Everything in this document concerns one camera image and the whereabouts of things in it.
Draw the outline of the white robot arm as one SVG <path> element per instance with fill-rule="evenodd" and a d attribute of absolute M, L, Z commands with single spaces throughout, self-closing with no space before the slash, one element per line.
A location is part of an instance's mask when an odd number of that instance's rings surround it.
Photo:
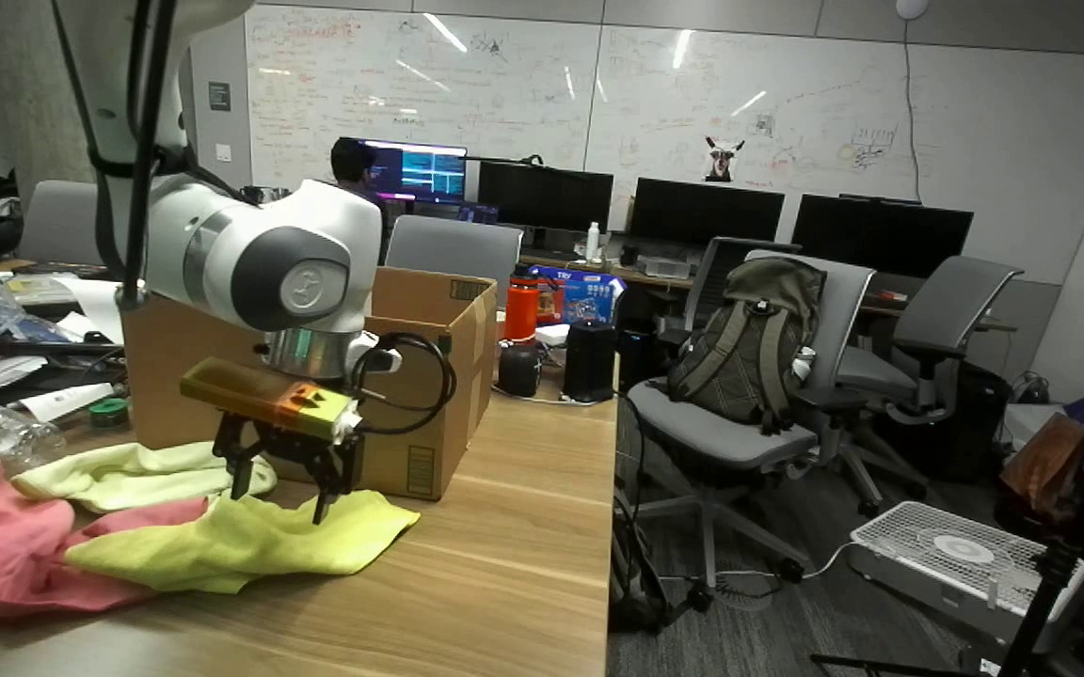
<path fill-rule="evenodd" d="M 201 165 L 182 120 L 182 51 L 253 0 L 49 0 L 74 90 L 105 220 L 98 248 L 124 295 L 159 292 L 265 333 L 265 364 L 203 356 L 182 390 L 222 421 L 213 455 L 243 497 L 255 455 L 301 462 L 317 512 L 352 490 L 361 361 L 381 344 L 367 299 L 381 209 L 336 184 L 301 180 L 248 203 Z"/>

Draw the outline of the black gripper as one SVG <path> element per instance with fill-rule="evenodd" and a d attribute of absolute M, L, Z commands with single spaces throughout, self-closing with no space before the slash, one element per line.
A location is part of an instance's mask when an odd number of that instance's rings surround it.
<path fill-rule="evenodd" d="M 231 497 L 243 497 L 253 481 L 253 457 L 276 455 L 282 462 L 301 465 L 317 481 L 314 524 L 324 524 L 327 506 L 339 501 L 344 484 L 356 476 L 352 455 L 356 440 L 346 435 L 344 443 L 317 440 L 304 433 L 276 428 L 266 421 L 253 421 L 240 413 L 224 413 L 218 421 L 209 451 L 224 462 L 232 484 Z"/>

